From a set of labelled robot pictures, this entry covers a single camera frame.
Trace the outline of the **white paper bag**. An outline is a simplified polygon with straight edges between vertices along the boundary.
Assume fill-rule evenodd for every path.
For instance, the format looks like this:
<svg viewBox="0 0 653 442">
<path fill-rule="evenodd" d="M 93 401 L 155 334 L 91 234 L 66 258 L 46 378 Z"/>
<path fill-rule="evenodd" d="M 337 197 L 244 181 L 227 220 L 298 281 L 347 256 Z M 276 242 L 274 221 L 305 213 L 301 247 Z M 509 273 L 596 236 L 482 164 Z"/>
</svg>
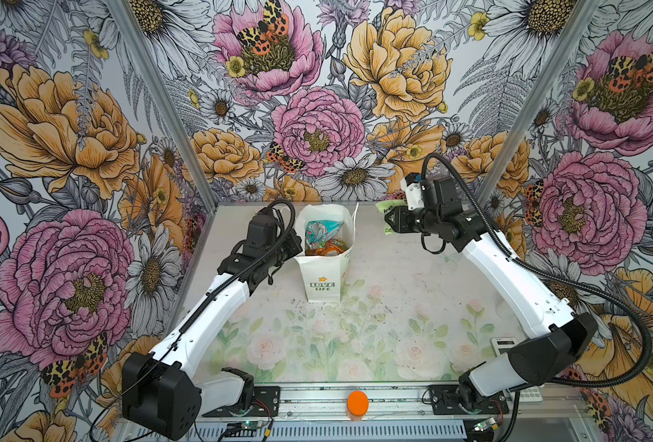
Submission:
<svg viewBox="0 0 653 442">
<path fill-rule="evenodd" d="M 356 219 L 358 210 L 348 210 L 339 204 L 319 204 L 306 206 L 297 218 L 296 230 L 303 240 L 303 251 L 296 261 L 304 281 L 306 298 L 310 303 L 338 303 L 341 301 L 341 289 L 345 283 L 350 255 L 356 237 Z M 344 241 L 348 250 L 339 256 L 306 256 L 305 225 L 313 220 L 342 221 L 341 232 L 336 237 Z"/>
</svg>

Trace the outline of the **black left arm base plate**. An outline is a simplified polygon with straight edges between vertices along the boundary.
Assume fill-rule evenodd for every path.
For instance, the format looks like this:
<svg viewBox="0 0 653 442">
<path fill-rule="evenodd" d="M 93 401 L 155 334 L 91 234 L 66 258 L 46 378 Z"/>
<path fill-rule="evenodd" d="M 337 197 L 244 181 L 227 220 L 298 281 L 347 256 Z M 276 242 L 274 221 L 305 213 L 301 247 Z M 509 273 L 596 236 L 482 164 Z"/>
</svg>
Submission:
<svg viewBox="0 0 653 442">
<path fill-rule="evenodd" d="M 253 390 L 251 405 L 241 409 L 239 405 L 225 406 L 206 412 L 203 418 L 276 418 L 280 410 L 282 389 L 277 385 L 257 386 Z"/>
</svg>

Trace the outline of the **teal snack packet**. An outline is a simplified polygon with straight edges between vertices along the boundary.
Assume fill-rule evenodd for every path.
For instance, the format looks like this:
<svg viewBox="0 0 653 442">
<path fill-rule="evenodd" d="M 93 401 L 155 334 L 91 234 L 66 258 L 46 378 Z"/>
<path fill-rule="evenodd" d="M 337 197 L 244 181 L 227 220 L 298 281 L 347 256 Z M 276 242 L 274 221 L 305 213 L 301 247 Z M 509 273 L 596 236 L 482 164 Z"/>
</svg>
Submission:
<svg viewBox="0 0 653 442">
<path fill-rule="evenodd" d="M 308 250 L 322 249 L 335 239 L 343 226 L 342 221 L 313 220 L 305 225 L 305 244 Z"/>
</svg>

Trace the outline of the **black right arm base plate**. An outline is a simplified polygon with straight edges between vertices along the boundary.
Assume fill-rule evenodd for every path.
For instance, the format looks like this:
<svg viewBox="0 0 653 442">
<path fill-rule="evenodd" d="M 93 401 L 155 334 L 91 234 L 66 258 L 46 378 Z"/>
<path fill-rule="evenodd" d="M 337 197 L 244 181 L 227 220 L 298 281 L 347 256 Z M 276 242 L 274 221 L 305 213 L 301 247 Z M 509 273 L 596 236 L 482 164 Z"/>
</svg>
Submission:
<svg viewBox="0 0 653 442">
<path fill-rule="evenodd" d="M 420 400 L 423 404 L 432 407 L 434 415 L 501 416 L 510 413 L 503 392 L 483 397 L 454 383 L 429 385 Z"/>
</svg>

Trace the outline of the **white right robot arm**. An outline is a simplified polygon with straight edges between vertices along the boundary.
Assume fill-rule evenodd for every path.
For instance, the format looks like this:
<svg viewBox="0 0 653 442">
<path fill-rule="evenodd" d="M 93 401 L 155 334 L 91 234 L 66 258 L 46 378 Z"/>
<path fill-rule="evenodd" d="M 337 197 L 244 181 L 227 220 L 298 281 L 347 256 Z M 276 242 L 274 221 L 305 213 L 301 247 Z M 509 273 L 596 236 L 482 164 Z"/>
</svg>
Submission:
<svg viewBox="0 0 653 442">
<path fill-rule="evenodd" d="M 527 339 L 500 357 L 462 374 L 457 394 L 470 410 L 503 390 L 540 386 L 576 362 L 597 334 L 597 321 L 577 313 L 525 269 L 503 233 L 488 216 L 465 210 L 453 179 L 422 179 L 411 173 L 400 182 L 406 202 L 385 213 L 399 234 L 438 237 L 472 262 L 512 309 Z"/>
</svg>

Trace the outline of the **light green Himalaya packet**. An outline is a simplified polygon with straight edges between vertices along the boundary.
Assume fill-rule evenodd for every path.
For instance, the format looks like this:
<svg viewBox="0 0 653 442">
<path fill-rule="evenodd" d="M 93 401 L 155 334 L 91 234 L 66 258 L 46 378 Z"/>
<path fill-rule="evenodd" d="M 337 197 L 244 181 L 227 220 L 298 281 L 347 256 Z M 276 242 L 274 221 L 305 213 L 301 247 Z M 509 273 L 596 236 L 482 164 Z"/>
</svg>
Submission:
<svg viewBox="0 0 653 442">
<path fill-rule="evenodd" d="M 385 215 L 387 212 L 398 206 L 408 206 L 408 204 L 405 200 L 386 200 L 376 203 L 376 209 L 382 215 Z M 389 224 L 385 224 L 384 232 L 385 235 L 391 235 L 394 233 Z"/>
</svg>

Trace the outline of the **orange snack packet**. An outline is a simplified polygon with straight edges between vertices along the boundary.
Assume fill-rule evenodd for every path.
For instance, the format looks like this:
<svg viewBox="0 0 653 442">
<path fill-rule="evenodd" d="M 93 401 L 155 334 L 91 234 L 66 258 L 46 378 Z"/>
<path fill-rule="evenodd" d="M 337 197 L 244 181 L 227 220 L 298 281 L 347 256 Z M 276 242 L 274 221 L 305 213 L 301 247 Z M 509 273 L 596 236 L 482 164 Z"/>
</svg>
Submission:
<svg viewBox="0 0 653 442">
<path fill-rule="evenodd" d="M 349 246 L 340 239 L 329 239 L 321 247 L 308 249 L 306 256 L 333 257 L 339 256 L 348 250 Z"/>
</svg>

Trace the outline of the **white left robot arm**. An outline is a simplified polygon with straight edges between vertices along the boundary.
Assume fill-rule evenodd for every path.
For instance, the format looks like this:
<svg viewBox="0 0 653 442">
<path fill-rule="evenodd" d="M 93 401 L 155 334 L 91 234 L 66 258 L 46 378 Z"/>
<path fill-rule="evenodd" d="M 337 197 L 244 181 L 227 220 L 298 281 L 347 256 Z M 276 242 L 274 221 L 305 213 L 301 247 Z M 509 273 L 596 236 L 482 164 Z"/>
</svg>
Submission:
<svg viewBox="0 0 653 442">
<path fill-rule="evenodd" d="M 301 252 L 295 220 L 295 215 L 284 218 L 277 204 L 260 209 L 199 303 L 149 353 L 130 355 L 122 368 L 123 418 L 178 440 L 205 414 L 250 410 L 255 385 L 251 375 L 224 368 L 204 383 L 195 377 L 225 323 L 263 282 L 271 283 L 282 265 Z"/>
</svg>

